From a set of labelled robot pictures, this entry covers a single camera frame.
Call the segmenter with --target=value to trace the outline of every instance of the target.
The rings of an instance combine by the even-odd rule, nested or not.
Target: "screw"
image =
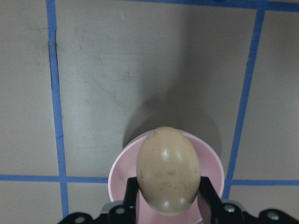
[[[78,218],[75,219],[74,223],[75,223],[75,224],[81,224],[81,223],[83,223],[84,221],[85,221],[85,218],[82,217],[82,216],[80,216],[80,217],[78,217]]]
[[[268,211],[267,216],[272,220],[279,220],[279,215],[276,212]]]
[[[125,210],[123,208],[118,208],[117,210],[115,210],[115,213],[118,215],[121,215],[121,214],[125,213]]]
[[[235,207],[231,204],[226,204],[226,205],[224,205],[224,210],[229,213],[232,213],[232,212],[235,212]]]

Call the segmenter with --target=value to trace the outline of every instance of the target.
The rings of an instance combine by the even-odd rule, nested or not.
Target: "pink bowl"
[[[136,176],[138,150],[149,132],[141,134],[132,140],[114,161],[108,179],[108,191],[112,202],[123,200],[127,179]],[[224,171],[218,155],[207,143],[196,136],[185,131],[181,132],[191,141],[196,150],[201,176],[209,177],[217,194],[221,196],[224,188]],[[136,216],[138,224],[196,224],[202,220],[197,205],[197,198],[183,214],[164,216],[153,210],[146,203],[141,193],[137,196]]]

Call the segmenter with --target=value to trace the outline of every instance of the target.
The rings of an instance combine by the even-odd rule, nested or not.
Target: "blue tape line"
[[[0,175],[0,181],[62,182],[63,184],[65,183],[108,183],[108,177],[69,176],[66,177],[64,181],[61,181],[60,176]]]
[[[239,186],[298,186],[299,180],[227,180]]]
[[[276,2],[265,0],[124,0],[138,2],[169,3],[179,5],[230,7],[244,9],[261,9],[272,11],[299,12],[299,3]]]
[[[59,176],[0,175],[0,181],[59,182]]]
[[[267,3],[267,10],[284,11],[284,12],[299,12],[299,4],[298,3],[290,3],[290,2],[269,1]]]
[[[49,58],[50,58],[50,71],[51,71],[52,102],[53,102],[53,112],[54,112],[58,171],[60,177],[61,204],[62,204],[63,217],[66,217],[69,214],[69,203],[68,203],[68,192],[67,192],[67,183],[66,183],[64,132],[63,132],[63,125],[62,125],[58,61],[57,61],[57,49],[56,49],[57,25],[56,25],[55,0],[46,0],[46,5],[47,5],[48,31],[49,31]]]
[[[256,12],[256,21],[253,29],[253,35],[251,39],[251,45],[249,50],[249,58],[247,61],[247,67],[245,72],[245,78],[243,82],[241,100],[239,105],[238,117],[235,127],[234,139],[232,150],[230,154],[229,164],[228,164],[228,172],[227,172],[227,179],[232,180],[235,172],[235,164],[238,156],[238,150],[241,140],[242,128],[245,118],[245,112],[247,107],[247,101],[251,86],[251,80],[253,76],[254,66],[256,62],[256,54],[258,50],[259,40],[261,36],[262,26],[263,26],[263,19],[265,15],[264,9],[258,9]],[[230,184],[226,184],[223,192],[223,198],[227,199],[230,193]]]
[[[139,2],[170,3],[193,6],[232,7],[232,8],[259,8],[264,0],[127,0]]]
[[[68,183],[108,183],[108,177],[76,177],[68,176]]]

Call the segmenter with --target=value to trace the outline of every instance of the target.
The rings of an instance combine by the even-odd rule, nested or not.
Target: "gray surface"
[[[159,126],[210,144],[227,169],[255,11],[57,1],[67,174],[107,176]]]
[[[298,186],[232,186],[231,200],[239,201],[254,216],[265,209],[280,209],[299,219]]]
[[[299,179],[299,14],[267,12],[236,179]]]
[[[68,183],[70,212],[84,212],[93,218],[110,202],[106,183]]]
[[[58,175],[44,1],[0,1],[1,174]]]
[[[62,218],[59,183],[0,182],[3,224],[56,224]]]

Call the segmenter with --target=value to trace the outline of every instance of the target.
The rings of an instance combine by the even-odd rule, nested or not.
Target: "egg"
[[[144,139],[136,173],[144,199],[163,215],[184,213],[199,189],[200,166],[195,149],[172,127],[157,128]]]

